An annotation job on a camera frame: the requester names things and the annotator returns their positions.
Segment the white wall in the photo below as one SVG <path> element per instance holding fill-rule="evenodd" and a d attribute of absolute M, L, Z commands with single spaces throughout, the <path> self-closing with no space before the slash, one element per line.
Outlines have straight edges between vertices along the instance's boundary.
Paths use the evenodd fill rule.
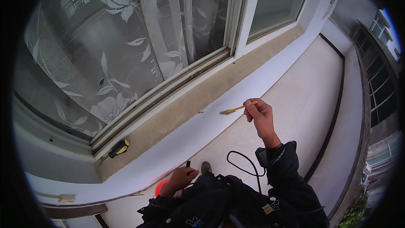
<path fill-rule="evenodd" d="M 59 220 L 52 220 L 52 222 L 59 227 Z M 95 216 L 71 218 L 64 222 L 68 228 L 102 228 Z"/>
<path fill-rule="evenodd" d="M 15 134 L 24 171 L 38 177 L 71 183 L 100 183 L 95 163 L 63 157 L 32 144 L 26 133 Z"/>
<path fill-rule="evenodd" d="M 342 99 L 328 147 L 308 184 L 329 215 L 337 203 L 356 160 L 363 118 L 363 90 L 354 45 L 331 20 L 321 33 L 345 57 Z"/>
<path fill-rule="evenodd" d="M 27 173 L 35 191 L 59 195 L 74 194 L 74 204 L 109 200 L 142 190 L 190 158 L 232 124 L 243 111 L 228 116 L 219 111 L 238 107 L 240 102 L 262 96 L 291 67 L 320 33 L 330 0 L 321 0 L 306 32 L 275 57 L 169 134 L 102 184 L 74 184 L 43 179 Z M 57 204 L 50 198 L 42 202 Z"/>

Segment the tile floor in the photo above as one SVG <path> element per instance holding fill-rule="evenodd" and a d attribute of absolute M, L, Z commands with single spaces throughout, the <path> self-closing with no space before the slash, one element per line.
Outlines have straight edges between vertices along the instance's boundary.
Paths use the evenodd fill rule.
<path fill-rule="evenodd" d="M 339 92 L 342 59 L 324 41 L 317 37 L 296 63 L 273 85 L 262 99 L 273 107 L 275 130 L 282 142 L 297 141 L 297 154 L 300 161 L 298 172 L 304 176 L 311 167 L 329 129 Z M 255 176 L 246 174 L 226 161 L 230 150 L 248 156 L 260 174 L 254 154 L 263 147 L 253 123 L 240 117 L 215 140 L 191 158 L 191 167 L 200 169 L 203 161 L 211 163 L 214 174 L 235 175 L 245 184 L 258 190 Z M 230 160 L 250 172 L 251 164 L 237 154 Z M 262 192 L 271 188 L 266 177 L 261 177 Z M 157 183 L 142 192 L 141 196 L 131 196 L 107 203 L 108 211 L 102 214 L 110 228 L 135 227 L 141 224 L 142 216 L 136 211 L 148 205 L 154 196 Z"/>

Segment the black cable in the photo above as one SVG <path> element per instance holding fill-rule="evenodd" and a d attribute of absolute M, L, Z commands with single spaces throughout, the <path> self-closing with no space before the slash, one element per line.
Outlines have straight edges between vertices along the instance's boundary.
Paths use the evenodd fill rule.
<path fill-rule="evenodd" d="M 229 155 L 230 155 L 232 152 L 233 152 L 233 153 L 236 153 L 236 154 L 239 154 L 240 156 L 243 156 L 245 159 L 249 160 L 249 162 L 252 164 L 252 166 L 253 166 L 254 171 L 255 171 L 256 174 L 254 175 L 254 174 L 252 174 L 252 173 L 250 173 L 250 172 L 248 172 L 248 171 L 246 171 L 246 170 L 243 170 L 242 168 L 238 167 L 237 165 L 235 165 L 234 163 L 232 163 L 231 161 L 229 161 Z M 230 152 L 228 152 L 228 155 L 226 155 L 226 161 L 228 161 L 231 165 L 235 166 L 237 169 L 240 169 L 240 170 L 242 170 L 242 171 L 244 171 L 244 172 L 246 172 L 246 173 L 248 173 L 248 174 L 250 174 L 250 175 L 256 176 L 256 178 L 257 178 L 257 186 L 259 187 L 259 193 L 260 193 L 260 195 L 262 194 L 262 188 L 260 187 L 259 177 L 262 177 L 262 176 L 264 176 L 264 175 L 266 174 L 266 169 L 265 169 L 265 168 L 263 168 L 263 170 L 264 170 L 263 174 L 262 174 L 262 175 L 259 175 L 258 172 L 257 172 L 256 167 L 254 166 L 254 164 L 253 164 L 253 162 L 250 160 L 250 158 L 246 157 L 245 155 L 241 154 L 241 153 L 238 152 L 238 151 L 230 151 Z"/>
<path fill-rule="evenodd" d="M 255 171 L 256 174 L 254 175 L 254 174 L 252 174 L 252 173 L 250 173 L 250 172 L 248 172 L 248 171 L 246 171 L 246 170 L 243 170 L 242 168 L 238 167 L 237 165 L 235 165 L 234 163 L 232 163 L 231 161 L 229 161 L 229 155 L 230 155 L 232 152 L 233 152 L 233 153 L 236 153 L 236 154 L 239 154 L 240 156 L 243 156 L 245 159 L 249 160 L 249 162 L 252 164 L 252 166 L 253 166 L 254 171 Z M 238 151 L 230 151 L 230 152 L 228 152 L 228 155 L 226 155 L 226 161 L 228 161 L 230 164 L 232 164 L 233 166 L 235 166 L 237 169 L 240 169 L 240 170 L 242 170 L 242 171 L 244 171 L 244 172 L 246 172 L 246 173 L 248 173 L 248 174 L 250 174 L 250 175 L 256 176 L 256 178 L 257 178 L 257 185 L 259 186 L 259 193 L 260 193 L 260 195 L 262 194 L 262 189 L 261 189 L 261 187 L 260 187 L 259 177 L 262 177 L 262 176 L 264 176 L 264 175 L 266 174 L 266 169 L 265 169 L 265 168 L 263 168 L 263 170 L 264 170 L 263 174 L 262 174 L 262 175 L 259 175 L 258 172 L 257 172 L 256 167 L 254 166 L 254 164 L 253 164 L 253 162 L 250 160 L 250 158 L 246 157 L 245 155 L 241 154 L 241 153 L 238 152 Z M 325 206 L 322 206 L 322 207 L 317 208 L 317 209 L 309 210 L 309 211 L 298 212 L 296 215 L 311 214 L 311 213 L 320 211 L 320 210 L 322 210 L 323 208 L 325 208 Z"/>

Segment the white curtain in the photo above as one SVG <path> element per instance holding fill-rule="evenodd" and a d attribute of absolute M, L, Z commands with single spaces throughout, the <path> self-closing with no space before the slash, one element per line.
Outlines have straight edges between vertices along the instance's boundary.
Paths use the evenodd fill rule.
<path fill-rule="evenodd" d="M 40 0 L 24 35 L 33 64 L 24 67 L 20 54 L 15 91 L 37 113 L 94 137 L 140 96 L 222 47 L 227 1 Z"/>

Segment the screwdriver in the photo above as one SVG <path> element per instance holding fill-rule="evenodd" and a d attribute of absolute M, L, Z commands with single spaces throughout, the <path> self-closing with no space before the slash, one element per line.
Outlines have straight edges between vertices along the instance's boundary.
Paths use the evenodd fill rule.
<path fill-rule="evenodd" d="M 109 158 L 114 159 L 115 156 L 122 154 L 127 151 L 129 147 L 129 141 L 128 140 L 121 140 L 119 141 L 108 153 L 107 157 L 101 157 L 101 163 L 99 166 L 103 165 L 105 161 L 107 161 Z"/>

